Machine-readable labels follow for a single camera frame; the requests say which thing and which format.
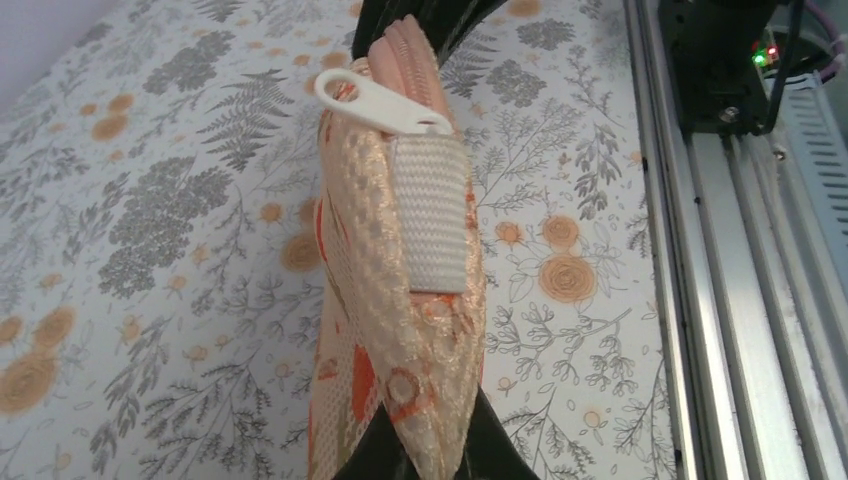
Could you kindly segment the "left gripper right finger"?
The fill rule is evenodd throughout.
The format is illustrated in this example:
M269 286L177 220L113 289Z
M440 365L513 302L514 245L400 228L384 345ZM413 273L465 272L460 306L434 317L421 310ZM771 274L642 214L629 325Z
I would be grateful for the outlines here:
M380 405L335 479L536 479L482 388L463 429L456 420L402 434Z

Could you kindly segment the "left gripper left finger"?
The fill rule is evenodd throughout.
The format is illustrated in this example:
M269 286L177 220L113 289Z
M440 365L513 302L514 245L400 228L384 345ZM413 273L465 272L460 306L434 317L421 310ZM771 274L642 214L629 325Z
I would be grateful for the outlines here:
M443 65L460 43L506 0L364 0L353 36L354 60L365 57L371 45L395 20L412 16Z

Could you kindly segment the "pink mesh laundry bag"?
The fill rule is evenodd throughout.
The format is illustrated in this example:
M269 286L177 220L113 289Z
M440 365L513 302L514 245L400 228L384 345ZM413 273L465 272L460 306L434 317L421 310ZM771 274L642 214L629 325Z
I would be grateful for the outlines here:
M317 86L325 291L308 475L335 479L377 408L402 434L470 417L485 287L471 161L418 22Z

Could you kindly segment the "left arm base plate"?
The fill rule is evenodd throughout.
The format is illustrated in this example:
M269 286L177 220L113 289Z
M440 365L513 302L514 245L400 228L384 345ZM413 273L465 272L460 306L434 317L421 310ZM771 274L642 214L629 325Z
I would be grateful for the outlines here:
M760 69L770 61L765 34L779 6L790 10L773 83ZM661 1L658 19L685 133L763 136L777 123L804 1Z

